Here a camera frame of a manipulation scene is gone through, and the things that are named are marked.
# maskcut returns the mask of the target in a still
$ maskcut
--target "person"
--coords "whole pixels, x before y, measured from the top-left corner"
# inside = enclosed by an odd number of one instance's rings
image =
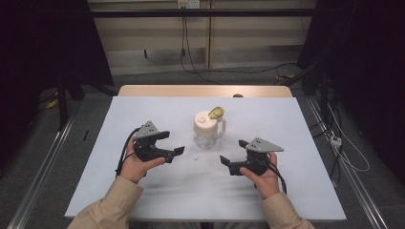
[[[133,138],[129,141],[127,156],[135,151],[134,142]],[[148,170],[163,164],[164,161],[164,158],[160,157],[143,162],[135,154],[129,156],[105,197],[81,210],[68,229],[129,228],[130,214],[143,191],[138,186],[139,181]],[[269,161],[277,166],[277,156],[274,153],[269,153]],[[271,229],[313,228],[310,222],[298,216],[288,197],[280,192],[278,177],[272,171],[267,170],[261,176],[247,168],[241,168],[240,172],[256,184]]]

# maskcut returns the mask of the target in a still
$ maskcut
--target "mug handle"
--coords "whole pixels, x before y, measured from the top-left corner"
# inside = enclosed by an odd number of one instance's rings
[[[225,120],[225,118],[220,117],[220,118],[218,118],[218,122],[223,123],[222,126],[221,126],[221,129],[220,129],[220,135],[223,135],[225,133],[225,130],[226,130],[226,120]]]

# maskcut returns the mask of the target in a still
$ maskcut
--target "sleeve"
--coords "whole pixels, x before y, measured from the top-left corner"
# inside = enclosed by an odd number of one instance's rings
[[[128,219],[143,189],[118,176],[107,194],[81,210],[68,229],[128,228]]]
[[[314,228],[309,221],[298,216],[284,193],[263,200],[262,208],[271,229]]]

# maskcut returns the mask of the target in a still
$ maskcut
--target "black horizontal bar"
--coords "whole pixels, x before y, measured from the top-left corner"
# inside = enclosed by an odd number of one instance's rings
[[[200,10],[93,10],[64,11],[41,10],[40,14],[55,16],[90,16],[94,18],[111,17],[312,17],[317,14],[337,13],[340,10],[316,9],[200,9]]]

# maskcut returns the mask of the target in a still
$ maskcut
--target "hand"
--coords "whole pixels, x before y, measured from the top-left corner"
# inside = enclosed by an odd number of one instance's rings
[[[270,162],[277,166],[276,154],[272,152],[268,155],[270,156]],[[255,173],[251,172],[245,167],[242,167],[240,172],[256,184],[256,188],[259,190],[262,199],[266,199],[280,193],[278,177],[271,170],[267,169],[267,171],[261,176],[257,176]]]
[[[130,154],[135,152],[134,142],[135,140],[131,137],[127,145],[125,156],[129,156]],[[143,162],[137,157],[136,154],[133,154],[124,161],[120,176],[138,184],[138,182],[145,176],[148,170],[163,164],[164,161],[164,157],[159,157]]]

